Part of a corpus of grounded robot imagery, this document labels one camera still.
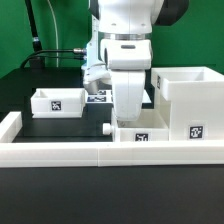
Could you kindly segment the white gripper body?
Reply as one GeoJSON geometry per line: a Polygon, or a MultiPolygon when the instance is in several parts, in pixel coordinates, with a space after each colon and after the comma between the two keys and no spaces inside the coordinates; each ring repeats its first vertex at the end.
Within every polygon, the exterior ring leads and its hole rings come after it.
{"type": "Polygon", "coordinates": [[[101,59],[110,74],[116,118],[136,121],[141,113],[146,71],[151,68],[151,41],[103,39],[101,59]]]}

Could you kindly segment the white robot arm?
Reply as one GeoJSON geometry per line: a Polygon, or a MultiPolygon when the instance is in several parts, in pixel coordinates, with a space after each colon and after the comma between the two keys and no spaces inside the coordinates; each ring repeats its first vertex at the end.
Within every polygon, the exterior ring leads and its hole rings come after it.
{"type": "Polygon", "coordinates": [[[88,93],[98,84],[112,86],[119,121],[135,121],[141,113],[146,72],[153,58],[152,27],[171,26],[187,11],[190,0],[89,0],[92,38],[82,66],[88,93]]]}

